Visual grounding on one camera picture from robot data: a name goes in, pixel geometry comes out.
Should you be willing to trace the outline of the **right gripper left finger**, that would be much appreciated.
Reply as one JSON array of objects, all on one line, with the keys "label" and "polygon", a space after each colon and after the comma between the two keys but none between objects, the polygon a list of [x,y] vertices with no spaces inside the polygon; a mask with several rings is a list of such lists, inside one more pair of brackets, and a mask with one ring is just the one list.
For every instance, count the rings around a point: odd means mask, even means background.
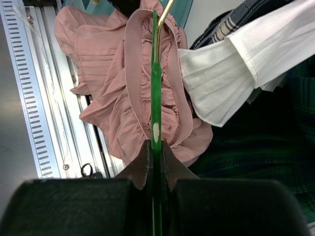
[{"label": "right gripper left finger", "polygon": [[152,150],[114,178],[38,179],[20,185],[0,222],[3,236],[150,236]]}]

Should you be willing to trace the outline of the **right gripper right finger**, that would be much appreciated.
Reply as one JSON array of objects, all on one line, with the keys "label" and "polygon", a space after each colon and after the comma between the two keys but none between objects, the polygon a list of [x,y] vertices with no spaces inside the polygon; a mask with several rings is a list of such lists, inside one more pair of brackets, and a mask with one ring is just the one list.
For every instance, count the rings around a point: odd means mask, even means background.
[{"label": "right gripper right finger", "polygon": [[308,236],[289,189],[275,180],[198,178],[162,143],[165,236]]}]

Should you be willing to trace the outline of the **pink pleated skirt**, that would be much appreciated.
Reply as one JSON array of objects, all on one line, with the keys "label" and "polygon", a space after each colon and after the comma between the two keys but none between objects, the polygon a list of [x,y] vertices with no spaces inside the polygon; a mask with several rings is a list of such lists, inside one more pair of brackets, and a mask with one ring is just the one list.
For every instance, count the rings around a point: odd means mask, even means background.
[{"label": "pink pleated skirt", "polygon": [[[99,127],[112,156],[132,162],[151,137],[151,51],[153,12],[157,0],[143,0],[129,18],[87,14],[63,7],[56,16],[55,36],[61,50],[78,68],[72,92],[91,95],[80,119]],[[178,49],[187,47],[182,28],[168,16],[160,40],[162,67],[162,139],[190,166],[209,146],[211,126],[192,114],[180,70]]]}]

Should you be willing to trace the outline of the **green hanger of pink skirt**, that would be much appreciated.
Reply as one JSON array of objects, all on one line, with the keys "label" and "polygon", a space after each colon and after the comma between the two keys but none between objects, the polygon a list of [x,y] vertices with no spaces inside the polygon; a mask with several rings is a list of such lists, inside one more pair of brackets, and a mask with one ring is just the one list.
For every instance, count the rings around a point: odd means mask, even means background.
[{"label": "green hanger of pink skirt", "polygon": [[162,176],[161,152],[161,81],[162,68],[160,62],[160,36],[163,24],[174,4],[173,0],[168,1],[162,14],[158,16],[157,11],[153,12],[153,39],[152,39],[152,60],[151,60],[151,148],[153,151],[153,235],[163,235],[163,213],[162,213]]}]

